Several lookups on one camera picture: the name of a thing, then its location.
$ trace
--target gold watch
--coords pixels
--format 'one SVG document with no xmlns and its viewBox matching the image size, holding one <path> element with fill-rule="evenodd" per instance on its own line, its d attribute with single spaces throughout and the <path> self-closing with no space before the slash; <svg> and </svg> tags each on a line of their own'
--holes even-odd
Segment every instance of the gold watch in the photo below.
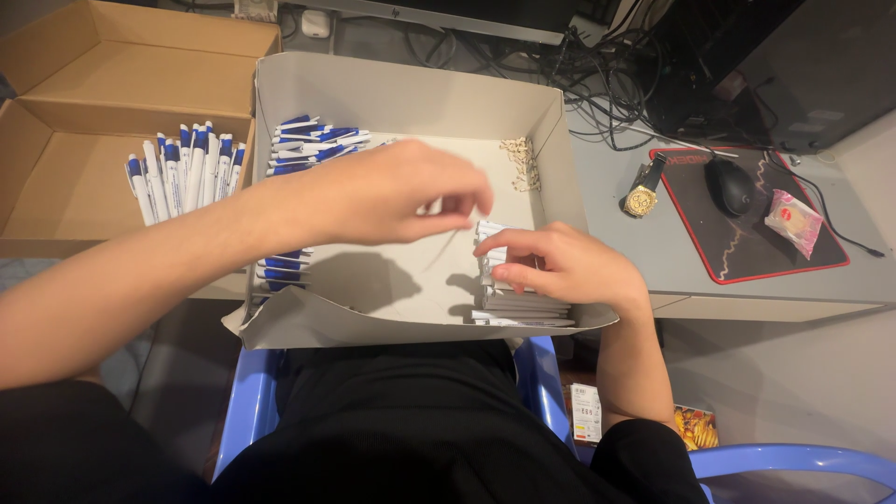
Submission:
<svg viewBox="0 0 896 504">
<path fill-rule="evenodd" d="M 642 167 L 638 178 L 634 181 L 632 190 L 625 197 L 623 210 L 635 218 L 640 219 L 650 213 L 657 204 L 657 185 L 666 165 L 666 157 L 657 152 L 646 167 Z"/>
</svg>

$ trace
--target pink wrapper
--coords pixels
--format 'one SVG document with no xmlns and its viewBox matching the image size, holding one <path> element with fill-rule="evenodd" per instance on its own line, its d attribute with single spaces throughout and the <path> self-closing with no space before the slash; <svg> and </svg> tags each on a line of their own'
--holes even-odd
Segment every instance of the pink wrapper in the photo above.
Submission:
<svg viewBox="0 0 896 504">
<path fill-rule="evenodd" d="M 823 223 L 824 219 L 815 210 L 790 193 L 775 189 L 775 196 L 771 199 L 771 211 L 765 218 L 765 225 L 789 239 L 806 259 L 812 255 Z"/>
</svg>

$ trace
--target black pants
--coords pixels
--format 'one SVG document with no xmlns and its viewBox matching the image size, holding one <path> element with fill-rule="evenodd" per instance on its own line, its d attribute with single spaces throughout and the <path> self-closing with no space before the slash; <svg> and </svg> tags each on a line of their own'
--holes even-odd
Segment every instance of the black pants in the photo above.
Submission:
<svg viewBox="0 0 896 504">
<path fill-rule="evenodd" d="M 439 394 L 441 384 L 436 380 L 448 372 L 463 373 L 482 383 L 491 394 L 519 402 L 516 368 L 504 340 L 296 348 L 285 352 L 277 371 L 278 429 L 357 406 L 364 396 L 379 401 L 367 407 L 444 406 L 452 399 Z M 418 387 L 409 389 L 409 382 Z M 341 393 L 345 387 L 368 390 Z M 336 396 L 352 399 L 334 399 Z M 472 405 L 457 401 L 458 407 Z"/>
</svg>

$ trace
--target computer mouse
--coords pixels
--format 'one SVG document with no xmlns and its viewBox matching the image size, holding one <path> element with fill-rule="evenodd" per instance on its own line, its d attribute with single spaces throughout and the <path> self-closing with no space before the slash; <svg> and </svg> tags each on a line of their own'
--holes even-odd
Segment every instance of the computer mouse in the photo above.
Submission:
<svg viewBox="0 0 896 504">
<path fill-rule="evenodd" d="M 703 169 L 706 187 L 719 210 L 730 215 L 743 215 L 750 211 L 756 184 L 745 169 L 721 158 L 713 158 Z"/>
</svg>

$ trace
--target mouse pad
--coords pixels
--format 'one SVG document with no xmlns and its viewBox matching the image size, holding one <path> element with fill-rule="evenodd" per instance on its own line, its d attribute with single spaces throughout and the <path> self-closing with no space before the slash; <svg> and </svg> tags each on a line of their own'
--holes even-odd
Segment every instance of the mouse pad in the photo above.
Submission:
<svg viewBox="0 0 896 504">
<path fill-rule="evenodd" d="M 651 159 L 656 152 L 668 158 L 663 184 L 713 281 L 745 282 L 849 264 L 849 257 L 827 222 L 818 235 L 811 259 L 765 225 L 773 189 L 789 192 L 818 212 L 797 180 L 782 170 L 787 163 L 776 152 L 770 155 L 778 156 L 778 167 L 770 165 L 761 150 L 734 147 L 716 151 L 737 154 L 739 157 L 728 159 L 745 169 L 756 185 L 753 206 L 745 215 L 729 217 L 712 202 L 703 170 L 711 154 L 686 148 L 650 151 Z"/>
</svg>

